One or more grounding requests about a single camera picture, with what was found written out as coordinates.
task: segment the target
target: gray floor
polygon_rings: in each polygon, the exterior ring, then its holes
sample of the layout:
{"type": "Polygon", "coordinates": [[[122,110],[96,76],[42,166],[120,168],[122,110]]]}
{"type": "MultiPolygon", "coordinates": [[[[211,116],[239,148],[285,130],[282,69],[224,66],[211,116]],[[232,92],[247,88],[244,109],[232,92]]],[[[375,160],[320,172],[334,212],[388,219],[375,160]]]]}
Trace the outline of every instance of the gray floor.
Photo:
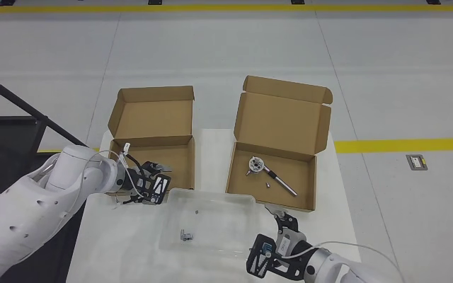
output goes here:
{"type": "MultiPolygon", "coordinates": [[[[194,85],[193,127],[231,128],[247,74],[329,87],[335,140],[451,137],[452,24],[450,13],[0,14],[0,83],[93,147],[119,88],[194,85]]],[[[21,114],[0,101],[1,115],[21,114]]],[[[66,144],[48,131],[41,148],[66,144]]],[[[357,241],[396,258],[407,282],[453,282],[452,154],[418,154],[428,171],[410,171],[404,152],[338,155],[357,241]]]]}

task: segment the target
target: yellow floor line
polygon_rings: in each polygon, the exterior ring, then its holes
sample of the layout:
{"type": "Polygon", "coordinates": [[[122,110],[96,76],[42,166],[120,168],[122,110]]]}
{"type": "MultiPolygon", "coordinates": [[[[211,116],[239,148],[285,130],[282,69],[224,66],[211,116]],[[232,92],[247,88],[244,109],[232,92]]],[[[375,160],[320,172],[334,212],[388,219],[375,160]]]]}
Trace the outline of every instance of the yellow floor line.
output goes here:
{"type": "Polygon", "coordinates": [[[365,154],[397,151],[451,151],[453,139],[385,139],[372,141],[335,141],[337,154],[365,154]]]}
{"type": "Polygon", "coordinates": [[[119,12],[452,12],[445,5],[146,5],[146,6],[3,6],[0,13],[119,13],[119,12]]]}

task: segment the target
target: box lid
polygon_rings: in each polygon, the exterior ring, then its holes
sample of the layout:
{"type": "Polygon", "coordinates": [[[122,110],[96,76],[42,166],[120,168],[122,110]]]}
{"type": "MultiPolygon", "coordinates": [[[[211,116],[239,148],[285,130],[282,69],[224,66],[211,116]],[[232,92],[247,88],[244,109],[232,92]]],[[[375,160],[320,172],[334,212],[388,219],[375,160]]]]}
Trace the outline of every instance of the box lid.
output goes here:
{"type": "Polygon", "coordinates": [[[192,135],[192,86],[122,88],[108,121],[116,139],[192,135]]]}
{"type": "Polygon", "coordinates": [[[314,155],[326,149],[332,92],[322,86],[247,76],[234,135],[238,142],[314,155]]]}

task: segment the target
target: white table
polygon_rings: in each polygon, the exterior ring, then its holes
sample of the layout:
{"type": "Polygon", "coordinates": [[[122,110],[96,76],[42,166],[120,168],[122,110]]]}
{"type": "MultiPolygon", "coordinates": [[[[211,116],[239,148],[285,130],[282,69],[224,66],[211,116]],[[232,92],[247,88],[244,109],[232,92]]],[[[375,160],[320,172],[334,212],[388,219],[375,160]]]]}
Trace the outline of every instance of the white table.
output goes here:
{"type": "MultiPolygon", "coordinates": [[[[195,189],[224,192],[234,143],[232,129],[194,130],[196,141],[195,189]]],[[[108,149],[112,135],[104,134],[101,150],[108,149]]],[[[312,244],[322,241],[356,243],[348,201],[329,135],[327,149],[318,154],[316,211],[289,211],[299,230],[312,244]]],[[[277,224],[263,205],[258,205],[260,233],[276,239],[277,224]]],[[[245,260],[159,250],[165,204],[117,207],[113,197],[91,195],[85,206],[68,282],[263,282],[246,273],[245,260]]],[[[358,249],[331,245],[331,251],[360,261],[358,249]]],[[[284,278],[271,272],[267,282],[284,278]]]]}

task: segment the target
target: transparent plastic bin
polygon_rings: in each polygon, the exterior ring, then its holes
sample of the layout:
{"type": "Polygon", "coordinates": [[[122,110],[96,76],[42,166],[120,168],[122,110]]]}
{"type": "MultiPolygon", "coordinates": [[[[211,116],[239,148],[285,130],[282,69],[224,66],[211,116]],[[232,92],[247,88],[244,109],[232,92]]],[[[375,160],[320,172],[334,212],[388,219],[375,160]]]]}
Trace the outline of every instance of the transparent plastic bin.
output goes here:
{"type": "Polygon", "coordinates": [[[172,189],[166,210],[160,249],[248,256],[256,237],[254,197],[172,189]],[[181,240],[181,229],[193,239],[181,240]]]}

